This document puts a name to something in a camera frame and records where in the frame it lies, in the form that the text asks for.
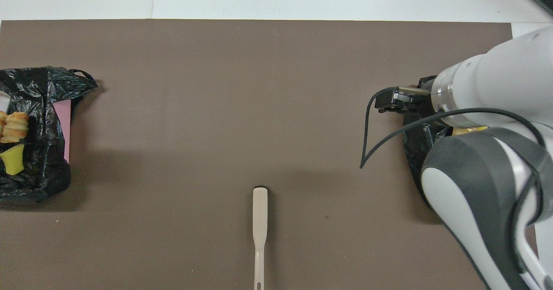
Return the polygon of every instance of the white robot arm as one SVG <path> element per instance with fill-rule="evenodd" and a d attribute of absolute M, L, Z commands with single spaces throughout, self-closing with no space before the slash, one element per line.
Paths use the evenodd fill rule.
<path fill-rule="evenodd" d="M 489 126 L 435 142 L 420 170 L 423 195 L 488 288 L 553 290 L 525 238 L 527 225 L 553 214 L 553 28 L 458 63 L 425 89 L 395 87 L 391 94 L 392 111 L 430 97 L 436 114 L 428 120 Z M 478 111 L 494 113 L 453 115 Z M 361 167 L 380 145 L 368 155 L 364 146 Z"/>

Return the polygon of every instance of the plastic bag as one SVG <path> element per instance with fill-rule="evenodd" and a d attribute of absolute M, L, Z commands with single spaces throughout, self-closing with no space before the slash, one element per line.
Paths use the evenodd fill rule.
<path fill-rule="evenodd" d="M 50 66 L 0 70 L 0 91 L 11 97 L 6 113 L 29 115 L 29 133 L 20 141 L 25 144 L 25 169 L 8 175 L 0 162 L 0 201 L 42 201 L 69 186 L 71 173 L 64 159 L 65 140 L 54 102 L 72 99 L 73 107 L 95 87 L 93 77 L 80 70 Z M 1 150 L 11 147 L 0 146 Z"/>

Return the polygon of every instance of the brown tabletop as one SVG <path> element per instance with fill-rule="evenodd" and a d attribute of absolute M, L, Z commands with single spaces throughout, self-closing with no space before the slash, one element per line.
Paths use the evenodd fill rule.
<path fill-rule="evenodd" d="M 67 191 L 2 205 L 0 288 L 251 289 L 251 191 L 269 189 L 266 289 L 484 289 L 425 207 L 401 139 L 360 170 L 365 107 L 510 39 L 509 24 L 2 22 L 0 67 L 100 87 Z M 372 115 L 369 144 L 401 125 Z"/>

